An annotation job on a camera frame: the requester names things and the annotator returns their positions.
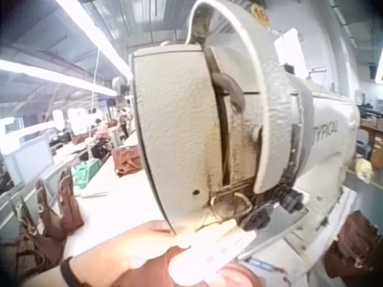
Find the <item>industrial sewing machine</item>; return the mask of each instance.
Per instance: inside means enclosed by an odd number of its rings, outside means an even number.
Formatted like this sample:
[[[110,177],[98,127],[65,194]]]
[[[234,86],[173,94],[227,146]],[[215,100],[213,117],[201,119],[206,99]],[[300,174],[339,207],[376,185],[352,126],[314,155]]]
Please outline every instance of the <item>industrial sewing machine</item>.
[[[236,33],[210,35],[217,14]],[[286,73],[268,33],[233,3],[199,0],[185,44],[134,54],[136,128],[157,202],[181,236],[214,230],[178,259],[198,260],[202,278],[282,237],[304,250],[354,155],[355,104]]]

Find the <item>factory floor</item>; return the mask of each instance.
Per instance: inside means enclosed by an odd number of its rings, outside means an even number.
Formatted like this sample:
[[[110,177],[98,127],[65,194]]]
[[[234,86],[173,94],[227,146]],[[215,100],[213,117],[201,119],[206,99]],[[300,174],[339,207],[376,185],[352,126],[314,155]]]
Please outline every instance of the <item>factory floor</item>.
[[[354,210],[360,210],[383,233],[383,169],[374,169],[370,184],[348,172],[344,184],[358,194]]]

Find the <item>person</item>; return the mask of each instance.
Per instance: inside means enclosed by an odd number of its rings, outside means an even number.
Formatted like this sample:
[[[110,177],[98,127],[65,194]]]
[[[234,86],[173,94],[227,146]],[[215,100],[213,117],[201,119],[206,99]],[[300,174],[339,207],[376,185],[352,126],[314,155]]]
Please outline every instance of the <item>person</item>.
[[[110,134],[107,124],[99,118],[96,119],[95,123],[98,126],[95,137],[103,143],[110,141]]]
[[[135,273],[135,271],[147,267],[149,264],[146,263],[156,260],[156,258],[164,255],[169,248],[176,245],[177,237],[165,221],[150,221],[121,233],[76,257],[64,260],[60,266],[29,279],[22,287],[121,286],[116,284],[116,281],[123,274],[127,274],[127,271],[131,271],[127,279],[134,280],[134,282],[128,282],[122,286],[164,286],[159,281],[154,281],[154,285],[147,285],[148,280],[154,279],[150,279],[153,274],[147,270],[142,273]],[[169,277],[168,272],[164,271],[164,268],[167,268],[165,264],[159,264],[158,267],[162,270],[154,270],[154,273],[161,278]],[[73,275],[71,282],[75,281],[75,284],[67,283],[68,268],[62,267],[63,265],[70,269],[70,273]],[[260,287],[260,285],[251,283],[253,281],[244,275],[246,273],[244,269],[246,268],[240,265],[229,264],[220,271],[217,278],[209,282],[209,285],[203,283],[199,286]],[[142,282],[139,283],[140,280],[145,281],[146,285],[143,285]]]
[[[126,111],[125,109],[121,109],[119,111],[119,116],[118,116],[118,123],[120,124],[120,127],[125,135],[125,138],[127,139],[127,137],[129,136],[128,132],[127,132],[127,114],[126,114]]]

